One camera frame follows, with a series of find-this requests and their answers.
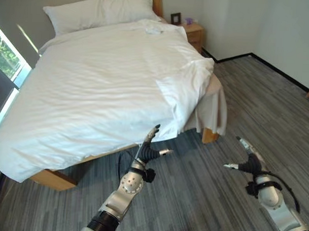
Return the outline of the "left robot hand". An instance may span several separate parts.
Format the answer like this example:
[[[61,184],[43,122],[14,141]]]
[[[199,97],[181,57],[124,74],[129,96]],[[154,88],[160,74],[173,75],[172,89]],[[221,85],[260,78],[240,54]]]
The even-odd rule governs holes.
[[[152,139],[155,137],[159,129],[160,124],[151,129],[145,137],[143,143],[140,145],[135,156],[135,159],[140,163],[147,164],[151,160],[173,153],[172,149],[155,150],[151,148]]]

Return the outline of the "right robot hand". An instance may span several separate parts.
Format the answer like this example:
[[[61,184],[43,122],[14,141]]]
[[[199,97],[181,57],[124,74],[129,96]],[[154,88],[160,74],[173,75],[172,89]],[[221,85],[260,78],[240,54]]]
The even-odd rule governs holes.
[[[241,138],[239,136],[236,136],[236,139],[248,154],[248,160],[240,164],[234,164],[234,163],[224,164],[223,167],[249,173],[252,175],[261,174],[263,166],[261,163],[261,159],[258,157],[259,154],[258,151],[246,139]]]

